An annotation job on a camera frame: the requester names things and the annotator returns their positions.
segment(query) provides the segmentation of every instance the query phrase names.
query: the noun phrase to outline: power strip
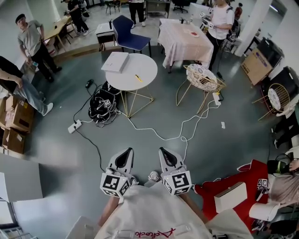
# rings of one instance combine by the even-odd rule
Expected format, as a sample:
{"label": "power strip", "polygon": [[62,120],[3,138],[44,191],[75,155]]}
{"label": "power strip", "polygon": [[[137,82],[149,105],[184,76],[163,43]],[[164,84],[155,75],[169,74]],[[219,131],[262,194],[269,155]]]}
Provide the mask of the power strip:
{"label": "power strip", "polygon": [[214,100],[215,100],[215,104],[216,105],[221,105],[221,102],[220,102],[220,98],[219,98],[219,95],[217,93],[213,93],[213,97],[214,97]]}
{"label": "power strip", "polygon": [[80,120],[77,120],[76,123],[73,123],[69,128],[68,131],[70,134],[72,134],[73,132],[75,132],[75,129],[78,129],[80,126],[82,125]]}

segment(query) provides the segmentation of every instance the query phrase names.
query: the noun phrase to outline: gold wire table legs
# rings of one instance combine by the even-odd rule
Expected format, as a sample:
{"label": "gold wire table legs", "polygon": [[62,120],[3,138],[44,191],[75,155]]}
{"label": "gold wire table legs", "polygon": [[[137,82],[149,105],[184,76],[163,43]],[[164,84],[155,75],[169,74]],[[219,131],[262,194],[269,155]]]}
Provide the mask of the gold wire table legs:
{"label": "gold wire table legs", "polygon": [[[127,102],[127,96],[126,96],[126,91],[121,91],[121,99],[122,99],[122,102],[123,102],[123,106],[125,108],[125,114],[126,116],[130,119],[134,114],[136,114],[138,111],[142,110],[144,107],[148,106],[151,102],[154,101],[154,98],[152,97],[152,95],[150,94],[150,91],[148,89],[148,87],[146,87],[148,92],[149,92],[149,95],[150,97],[148,96],[145,96],[145,95],[141,95],[141,94],[138,94],[138,90],[136,90],[135,92],[132,92],[132,91],[127,91],[128,93],[131,93],[131,94],[134,94],[134,99],[133,99],[133,102],[132,102],[132,105],[130,107],[130,109],[128,108],[128,102]],[[149,99],[149,102],[142,106],[139,110],[135,111],[134,113],[132,113],[132,108],[133,108],[133,105],[134,105],[134,102],[135,102],[135,99],[136,99],[136,96],[141,96],[141,97],[145,97],[145,98],[148,98]]]}
{"label": "gold wire table legs", "polygon": [[[187,94],[187,91],[190,89],[190,87],[191,87],[191,85],[192,85],[191,83],[189,84],[187,90],[185,91],[185,93],[183,94],[182,98],[181,98],[181,99],[179,100],[179,102],[178,102],[178,91],[181,89],[181,87],[183,86],[183,84],[184,84],[186,81],[187,81],[187,80],[185,80],[185,81],[180,85],[180,87],[179,87],[178,90],[177,90],[177,94],[176,94],[176,104],[177,104],[177,106],[181,103],[182,99],[185,97],[185,95]],[[210,93],[210,92],[208,92],[208,93],[206,94],[206,92],[204,91],[204,100],[203,100],[203,102],[201,103],[201,106],[200,106],[200,108],[199,108],[199,110],[197,111],[196,114],[198,114],[198,113],[202,110],[202,108],[205,106],[205,102],[206,102],[206,99],[207,99],[209,93]]]}
{"label": "gold wire table legs", "polygon": [[[268,98],[268,95],[266,95],[266,96],[264,96],[264,97],[261,97],[261,98],[258,99],[258,100],[253,101],[252,104],[254,104],[254,103],[256,103],[256,102],[258,102],[258,101],[260,101],[260,100],[262,100],[262,99],[263,99],[263,102],[262,102],[262,103],[264,103],[264,102],[266,102],[267,98]],[[274,111],[274,108],[272,108],[271,110],[269,110],[266,114],[264,114],[264,115],[263,115],[261,118],[259,118],[257,121],[261,121],[261,119],[263,119],[264,117],[266,117],[268,114],[272,113],[273,111]]]}

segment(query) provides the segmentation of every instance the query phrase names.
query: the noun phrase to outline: cardboard box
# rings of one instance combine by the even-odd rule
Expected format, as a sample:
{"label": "cardboard box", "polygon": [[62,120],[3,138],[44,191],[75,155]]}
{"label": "cardboard box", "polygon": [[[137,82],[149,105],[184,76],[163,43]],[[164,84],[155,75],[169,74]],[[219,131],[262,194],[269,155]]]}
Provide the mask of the cardboard box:
{"label": "cardboard box", "polygon": [[12,111],[18,102],[18,98],[16,96],[10,96],[6,99],[6,107],[5,111]]}
{"label": "cardboard box", "polygon": [[246,199],[246,184],[244,182],[238,182],[214,196],[216,212],[221,213],[224,210],[233,209]]}
{"label": "cardboard box", "polygon": [[14,113],[9,116],[7,112],[6,127],[13,128],[21,132],[30,133],[32,128],[34,109],[23,100],[18,100]]}
{"label": "cardboard box", "polygon": [[4,135],[2,140],[3,148],[14,151],[19,154],[23,154],[24,142],[25,142],[25,136],[23,134],[20,134],[13,129],[4,130]]}
{"label": "cardboard box", "polygon": [[254,49],[241,66],[253,85],[264,80],[273,69],[259,49]]}
{"label": "cardboard box", "polygon": [[6,100],[0,99],[0,127],[3,129],[8,129],[5,124],[5,117],[6,117]]}

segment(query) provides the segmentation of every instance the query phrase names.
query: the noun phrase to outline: wire chair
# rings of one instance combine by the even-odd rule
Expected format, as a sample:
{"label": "wire chair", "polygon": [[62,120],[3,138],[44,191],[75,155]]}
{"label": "wire chair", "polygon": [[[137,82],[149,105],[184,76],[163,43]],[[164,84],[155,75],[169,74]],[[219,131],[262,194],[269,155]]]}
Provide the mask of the wire chair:
{"label": "wire chair", "polygon": [[[204,100],[197,111],[197,114],[202,110],[202,108],[205,105],[206,98],[208,97],[210,92],[219,92],[226,87],[223,81],[218,79],[211,71],[206,69],[205,67],[198,65],[198,64],[191,64],[189,66],[184,65],[184,68],[186,69],[187,79],[180,85],[180,87],[177,90],[176,94],[176,103],[177,106],[181,103],[182,99],[184,98],[185,94],[191,87],[191,85],[201,89],[204,91]],[[189,81],[190,84],[183,94],[182,98],[178,102],[178,91],[183,86],[183,84]]]}
{"label": "wire chair", "polygon": [[258,119],[258,121],[261,121],[262,118],[267,116],[268,114],[272,113],[273,111],[279,111],[283,112],[284,107],[290,103],[290,95],[289,92],[286,90],[286,88],[278,83],[274,83],[269,87],[268,94],[256,101],[253,101],[252,103],[254,104],[255,102],[258,102],[263,99],[263,102],[266,102],[267,100],[270,101],[272,105],[272,109],[269,109],[269,111],[263,115],[261,118]]}

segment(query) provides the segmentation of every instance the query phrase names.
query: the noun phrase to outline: person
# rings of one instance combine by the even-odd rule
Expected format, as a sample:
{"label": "person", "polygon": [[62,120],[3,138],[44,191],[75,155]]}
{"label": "person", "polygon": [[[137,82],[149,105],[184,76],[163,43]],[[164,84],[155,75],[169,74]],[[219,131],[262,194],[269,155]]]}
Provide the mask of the person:
{"label": "person", "polygon": [[235,211],[226,210],[209,221],[188,194],[170,195],[155,171],[144,186],[137,184],[133,179],[122,200],[110,197],[95,239],[212,239],[223,234],[228,238],[252,239]]}
{"label": "person", "polygon": [[11,95],[27,99],[28,103],[42,116],[46,116],[53,108],[53,103],[43,103],[41,95],[28,81],[27,77],[9,60],[0,56],[0,85]]}
{"label": "person", "polygon": [[288,236],[294,232],[299,231],[298,219],[281,220],[273,223],[269,223],[263,231],[270,234],[278,234],[281,236]]}
{"label": "person", "polygon": [[280,208],[287,207],[299,202],[299,160],[293,160],[289,165],[290,173],[283,173],[278,176],[268,174],[269,198],[271,201],[280,203]]}
{"label": "person", "polygon": [[236,20],[239,20],[242,15],[242,12],[243,12],[242,7],[243,7],[243,4],[239,3],[239,6],[235,9],[235,19]]}
{"label": "person", "polygon": [[81,9],[79,7],[78,0],[64,0],[67,3],[67,7],[69,9],[68,15],[71,16],[76,28],[77,35],[83,34],[83,36],[87,36],[90,33],[90,30],[86,23],[82,19]]}
{"label": "person", "polygon": [[41,71],[41,73],[49,82],[53,82],[51,73],[43,61],[48,64],[54,73],[59,72],[62,68],[55,65],[54,60],[48,53],[48,50],[43,43],[43,25],[38,21],[26,22],[26,17],[24,14],[19,15],[16,18],[15,23],[21,30],[21,32],[18,34],[18,43],[21,53],[26,57],[26,62],[29,64],[31,64],[32,61],[38,63],[38,69]]}
{"label": "person", "polygon": [[278,113],[276,116],[283,116],[287,115],[290,112],[293,112],[289,118],[283,117],[283,119],[274,126],[271,131],[275,134],[279,133],[286,127],[288,127],[285,131],[285,133],[278,139],[274,140],[275,148],[279,148],[281,144],[289,142],[292,137],[299,134],[299,105],[298,103],[296,105],[293,105],[289,107],[287,110],[285,110],[282,113]]}
{"label": "person", "polygon": [[134,22],[132,28],[136,26],[136,11],[138,13],[139,22],[145,27],[144,21],[144,0],[129,0],[129,10],[131,13],[131,20]]}
{"label": "person", "polygon": [[214,28],[209,28],[206,34],[214,46],[209,70],[212,70],[217,52],[234,24],[234,12],[225,0],[215,0],[211,23],[214,25]]}

